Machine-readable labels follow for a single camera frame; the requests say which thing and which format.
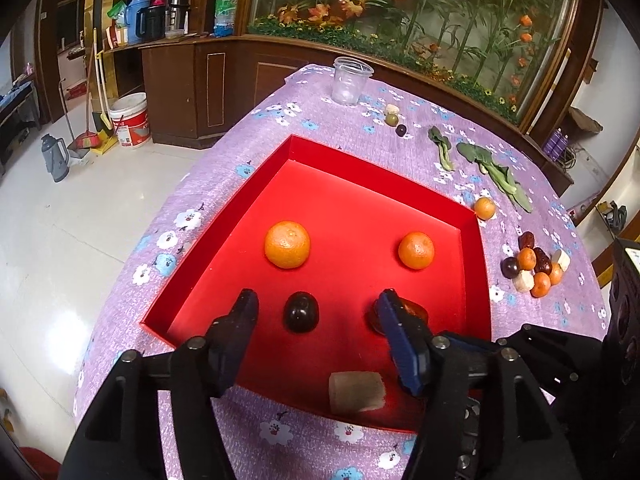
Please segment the large dark red date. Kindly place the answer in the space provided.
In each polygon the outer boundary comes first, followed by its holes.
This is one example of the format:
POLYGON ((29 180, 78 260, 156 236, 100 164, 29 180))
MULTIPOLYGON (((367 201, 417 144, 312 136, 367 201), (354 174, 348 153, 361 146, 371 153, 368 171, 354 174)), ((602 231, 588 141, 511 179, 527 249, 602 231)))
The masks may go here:
POLYGON ((550 274, 552 271, 552 262, 547 253, 540 247, 534 248, 536 256, 535 273, 550 274))

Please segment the edge orange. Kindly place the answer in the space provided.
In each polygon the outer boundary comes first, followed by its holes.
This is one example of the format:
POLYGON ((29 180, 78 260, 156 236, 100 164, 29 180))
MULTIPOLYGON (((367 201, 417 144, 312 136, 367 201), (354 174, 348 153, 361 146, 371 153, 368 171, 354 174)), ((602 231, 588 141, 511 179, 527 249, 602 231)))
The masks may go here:
POLYGON ((274 224, 264 239, 266 258, 280 269, 290 270, 302 266, 310 254, 310 236, 295 221, 274 224))

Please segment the small orange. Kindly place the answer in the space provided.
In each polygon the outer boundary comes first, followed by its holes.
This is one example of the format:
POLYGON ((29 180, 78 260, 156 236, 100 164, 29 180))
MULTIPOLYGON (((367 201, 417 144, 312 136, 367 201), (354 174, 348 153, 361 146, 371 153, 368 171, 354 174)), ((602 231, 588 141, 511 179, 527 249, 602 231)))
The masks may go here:
POLYGON ((480 196, 480 198, 474 204, 474 211, 477 218, 483 221, 488 221, 494 218, 496 210, 497 206, 495 202, 485 196, 480 196))

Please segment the clear plastic cup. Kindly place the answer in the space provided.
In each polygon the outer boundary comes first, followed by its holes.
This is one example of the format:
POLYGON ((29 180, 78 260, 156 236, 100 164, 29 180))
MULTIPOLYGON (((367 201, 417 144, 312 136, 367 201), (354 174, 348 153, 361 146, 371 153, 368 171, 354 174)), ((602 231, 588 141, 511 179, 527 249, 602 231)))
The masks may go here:
POLYGON ((374 69, 359 58, 338 56, 334 62, 331 99, 337 104, 355 106, 374 69))

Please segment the blue jug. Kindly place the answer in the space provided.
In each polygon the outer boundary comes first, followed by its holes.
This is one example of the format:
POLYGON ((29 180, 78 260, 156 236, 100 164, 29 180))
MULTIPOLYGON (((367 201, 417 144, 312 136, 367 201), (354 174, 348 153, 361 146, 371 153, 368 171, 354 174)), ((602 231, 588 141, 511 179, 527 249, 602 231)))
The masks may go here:
POLYGON ((125 23, 127 31, 128 44, 140 44, 142 37, 141 17, 142 11, 150 5, 150 0, 131 0, 125 10, 125 23))

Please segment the flower aquarium display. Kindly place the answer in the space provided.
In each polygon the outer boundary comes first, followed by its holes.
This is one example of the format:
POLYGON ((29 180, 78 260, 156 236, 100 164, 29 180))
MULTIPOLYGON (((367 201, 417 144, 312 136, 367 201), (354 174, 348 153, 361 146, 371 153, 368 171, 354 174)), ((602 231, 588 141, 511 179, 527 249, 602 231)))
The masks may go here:
POLYGON ((356 52, 446 84, 528 129, 579 0, 240 0, 252 34, 356 52))

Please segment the white red bucket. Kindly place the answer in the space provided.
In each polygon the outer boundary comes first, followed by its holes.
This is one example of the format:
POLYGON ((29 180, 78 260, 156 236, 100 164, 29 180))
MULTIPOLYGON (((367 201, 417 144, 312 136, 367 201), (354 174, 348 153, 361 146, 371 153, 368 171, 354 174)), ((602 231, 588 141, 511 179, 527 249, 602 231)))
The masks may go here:
POLYGON ((145 92, 134 92, 119 98, 113 102, 108 114, 114 133, 123 148, 137 148, 151 139, 145 92))

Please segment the grey floor thermos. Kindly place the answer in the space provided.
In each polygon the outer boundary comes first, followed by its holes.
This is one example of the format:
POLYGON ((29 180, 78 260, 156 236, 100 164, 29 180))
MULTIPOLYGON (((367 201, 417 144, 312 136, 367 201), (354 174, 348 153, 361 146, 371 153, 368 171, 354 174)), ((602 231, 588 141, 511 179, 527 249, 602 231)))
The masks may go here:
POLYGON ((41 138, 41 153, 52 180, 55 183, 64 180, 70 172, 70 154, 64 141, 45 134, 41 138))

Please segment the bok choy leaf bunch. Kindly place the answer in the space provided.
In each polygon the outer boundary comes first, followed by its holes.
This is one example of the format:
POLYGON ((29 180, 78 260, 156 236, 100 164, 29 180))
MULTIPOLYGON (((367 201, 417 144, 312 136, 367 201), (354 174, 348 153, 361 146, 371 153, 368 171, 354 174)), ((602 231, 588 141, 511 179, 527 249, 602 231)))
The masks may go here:
POLYGON ((480 169, 483 169, 512 204, 518 205, 528 214, 533 212, 532 202, 524 188, 515 180, 512 170, 497 164, 492 158, 491 151, 482 146, 464 142, 458 143, 456 149, 468 162, 477 164, 480 169))

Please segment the speckled orange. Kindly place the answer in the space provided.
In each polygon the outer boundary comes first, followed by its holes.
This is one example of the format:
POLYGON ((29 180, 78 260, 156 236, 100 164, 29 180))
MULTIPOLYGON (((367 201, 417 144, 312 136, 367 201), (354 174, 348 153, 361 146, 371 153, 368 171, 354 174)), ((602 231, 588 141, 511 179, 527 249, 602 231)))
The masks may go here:
POLYGON ((537 264, 536 252, 533 248, 524 247, 516 256, 518 267, 523 271, 531 271, 535 269, 537 264))

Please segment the round sugarcane piece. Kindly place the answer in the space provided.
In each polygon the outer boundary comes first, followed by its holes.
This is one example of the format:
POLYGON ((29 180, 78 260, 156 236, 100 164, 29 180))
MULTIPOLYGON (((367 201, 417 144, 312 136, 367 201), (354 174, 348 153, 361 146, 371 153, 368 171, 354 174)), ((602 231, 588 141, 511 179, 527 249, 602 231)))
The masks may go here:
POLYGON ((512 278, 513 287, 517 292, 525 294, 535 286, 534 274, 527 270, 521 270, 515 278, 512 278))

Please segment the wooden cabinet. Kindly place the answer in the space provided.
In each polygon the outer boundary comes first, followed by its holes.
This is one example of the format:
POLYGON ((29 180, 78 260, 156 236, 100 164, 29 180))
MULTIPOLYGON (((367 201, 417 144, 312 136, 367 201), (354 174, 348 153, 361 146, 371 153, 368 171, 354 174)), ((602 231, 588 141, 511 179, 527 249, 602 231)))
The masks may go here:
POLYGON ((208 148, 285 77, 333 59, 308 41, 257 35, 158 40, 105 53, 111 95, 145 92, 152 140, 180 148, 208 148))

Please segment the small bok choy stalk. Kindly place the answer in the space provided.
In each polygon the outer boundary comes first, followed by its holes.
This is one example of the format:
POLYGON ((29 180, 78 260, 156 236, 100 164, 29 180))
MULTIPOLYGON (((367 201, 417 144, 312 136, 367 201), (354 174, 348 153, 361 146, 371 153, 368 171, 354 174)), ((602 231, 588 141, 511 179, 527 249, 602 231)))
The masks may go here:
POLYGON ((436 126, 431 126, 430 130, 428 130, 428 138, 436 145, 438 149, 438 157, 439 163, 442 168, 446 171, 454 171, 454 165, 452 164, 449 157, 449 150, 451 148, 451 143, 446 136, 443 136, 440 133, 439 128, 436 126))

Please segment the dark plum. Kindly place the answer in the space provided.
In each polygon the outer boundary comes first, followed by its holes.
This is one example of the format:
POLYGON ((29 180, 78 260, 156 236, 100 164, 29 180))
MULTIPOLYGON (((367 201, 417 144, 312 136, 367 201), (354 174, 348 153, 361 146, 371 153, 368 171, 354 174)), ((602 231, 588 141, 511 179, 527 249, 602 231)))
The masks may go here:
POLYGON ((319 324, 319 304, 309 292, 294 292, 286 300, 283 323, 293 333, 309 333, 319 324))
POLYGON ((520 273, 520 265, 518 264, 518 258, 506 257, 500 262, 500 270, 502 275, 508 280, 513 280, 520 273))

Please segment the steel thermos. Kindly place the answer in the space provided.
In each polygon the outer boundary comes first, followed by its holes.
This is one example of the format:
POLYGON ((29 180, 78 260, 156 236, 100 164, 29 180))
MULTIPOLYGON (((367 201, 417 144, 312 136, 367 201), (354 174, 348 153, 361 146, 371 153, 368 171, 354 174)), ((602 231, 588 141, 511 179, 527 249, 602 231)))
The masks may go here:
POLYGON ((165 37, 182 37, 188 31, 190 0, 166 0, 165 37))

